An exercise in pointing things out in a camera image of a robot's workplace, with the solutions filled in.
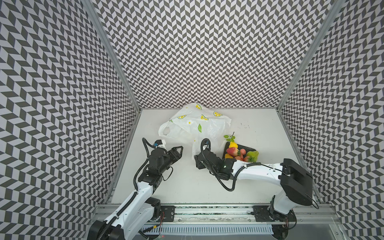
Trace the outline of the red fake apple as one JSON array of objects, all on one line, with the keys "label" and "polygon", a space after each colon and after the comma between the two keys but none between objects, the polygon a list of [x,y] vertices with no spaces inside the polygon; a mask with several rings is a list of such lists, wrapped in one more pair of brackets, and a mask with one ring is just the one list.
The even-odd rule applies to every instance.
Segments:
[{"label": "red fake apple", "polygon": [[241,152],[236,147],[227,148],[226,152],[228,155],[231,155],[233,158],[241,155]]}]

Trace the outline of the yellow fake pear with leaves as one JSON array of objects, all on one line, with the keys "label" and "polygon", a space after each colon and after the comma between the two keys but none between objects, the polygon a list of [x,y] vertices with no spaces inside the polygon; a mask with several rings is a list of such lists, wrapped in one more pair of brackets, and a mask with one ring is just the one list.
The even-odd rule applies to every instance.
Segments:
[{"label": "yellow fake pear with leaves", "polygon": [[226,140],[226,148],[238,148],[238,144],[236,143],[236,136],[235,132],[233,132],[231,135],[224,135],[224,138]]}]

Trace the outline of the white plastic bag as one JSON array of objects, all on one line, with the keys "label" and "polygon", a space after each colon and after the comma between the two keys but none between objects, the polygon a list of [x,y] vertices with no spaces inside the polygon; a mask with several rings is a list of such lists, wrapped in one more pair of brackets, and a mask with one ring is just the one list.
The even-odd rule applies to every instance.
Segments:
[{"label": "white plastic bag", "polygon": [[191,159],[198,155],[203,139],[211,141],[211,151],[216,152],[225,142],[232,119],[219,111],[208,109],[199,103],[185,105],[159,128],[159,136],[190,145]]}]

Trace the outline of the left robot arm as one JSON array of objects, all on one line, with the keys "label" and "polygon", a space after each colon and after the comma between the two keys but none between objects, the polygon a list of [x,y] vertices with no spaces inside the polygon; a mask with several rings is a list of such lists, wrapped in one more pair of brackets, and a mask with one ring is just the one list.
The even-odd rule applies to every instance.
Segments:
[{"label": "left robot arm", "polygon": [[182,158],[184,148],[177,146],[168,151],[164,140],[150,144],[142,138],[142,142],[147,157],[134,175],[134,190],[105,220],[91,225],[88,240],[132,240],[137,234],[146,240],[157,238],[146,234],[159,228],[165,217],[161,200],[153,193],[166,180],[163,173]]}]

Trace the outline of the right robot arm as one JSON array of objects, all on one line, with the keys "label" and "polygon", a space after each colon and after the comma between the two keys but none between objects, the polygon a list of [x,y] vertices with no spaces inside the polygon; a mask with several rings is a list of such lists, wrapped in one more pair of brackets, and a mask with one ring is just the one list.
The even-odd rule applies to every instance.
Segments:
[{"label": "right robot arm", "polygon": [[235,190],[238,180],[256,180],[280,186],[268,206],[254,206],[257,222],[294,222],[293,208],[313,204],[313,176],[298,163],[284,159],[280,164],[247,163],[236,159],[220,159],[209,150],[195,156],[198,169],[208,169],[228,192]]}]

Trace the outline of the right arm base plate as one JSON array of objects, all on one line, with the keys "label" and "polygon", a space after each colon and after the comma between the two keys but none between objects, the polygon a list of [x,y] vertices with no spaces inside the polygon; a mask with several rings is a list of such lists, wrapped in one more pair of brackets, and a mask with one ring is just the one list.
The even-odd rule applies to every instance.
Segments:
[{"label": "right arm base plate", "polygon": [[279,222],[279,223],[295,223],[297,221],[293,210],[290,210],[287,215],[276,211],[270,212],[269,206],[253,206],[251,215],[255,217],[256,222]]}]

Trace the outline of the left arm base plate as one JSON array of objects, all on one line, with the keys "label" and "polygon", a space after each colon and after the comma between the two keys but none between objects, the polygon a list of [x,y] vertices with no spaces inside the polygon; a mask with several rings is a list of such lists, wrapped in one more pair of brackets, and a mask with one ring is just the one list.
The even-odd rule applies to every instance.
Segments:
[{"label": "left arm base plate", "polygon": [[173,222],[175,219],[176,206],[166,205],[157,206],[154,208],[154,215],[151,222]]}]

